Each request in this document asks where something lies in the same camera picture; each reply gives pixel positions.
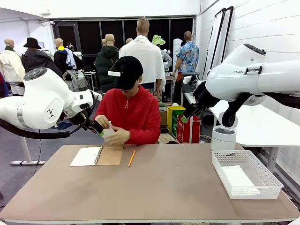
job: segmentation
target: floral shirt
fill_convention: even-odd
[[[178,72],[195,72],[199,61],[199,48],[193,41],[187,42],[181,47],[178,57],[182,59],[182,64]]]

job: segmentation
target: yellow pencil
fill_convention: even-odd
[[[135,150],[134,150],[134,152],[132,153],[131,159],[130,159],[130,161],[129,161],[129,163],[128,163],[128,167],[130,167],[130,164],[131,164],[132,159],[133,159],[134,156],[135,156]]]

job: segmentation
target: black jacket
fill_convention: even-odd
[[[45,52],[39,50],[26,51],[22,55],[21,61],[26,73],[36,68],[45,67],[51,69],[58,76],[62,76],[60,69],[57,68],[53,60]]]
[[[66,64],[67,61],[67,53],[56,52],[54,53],[54,63],[60,69],[62,74],[64,74],[67,70],[72,69]],[[83,61],[73,54],[77,69],[83,69]]]
[[[114,46],[103,46],[101,52],[96,58],[96,70],[99,76],[101,89],[104,93],[113,88],[114,76],[108,76],[107,73],[119,59],[119,50]]]

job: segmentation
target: hand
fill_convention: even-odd
[[[106,138],[105,144],[107,145],[122,145],[130,139],[130,132],[120,127],[112,127],[115,134]]]
[[[97,121],[104,129],[109,129],[109,121],[104,115],[96,116],[95,121]]]

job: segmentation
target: red bag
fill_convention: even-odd
[[[179,143],[189,143],[191,119],[188,119],[188,122],[183,123],[181,121],[182,117],[183,117],[183,115],[178,116],[176,138]],[[198,117],[196,117],[195,115],[193,115],[192,143],[199,143],[200,124],[201,124],[201,120]]]

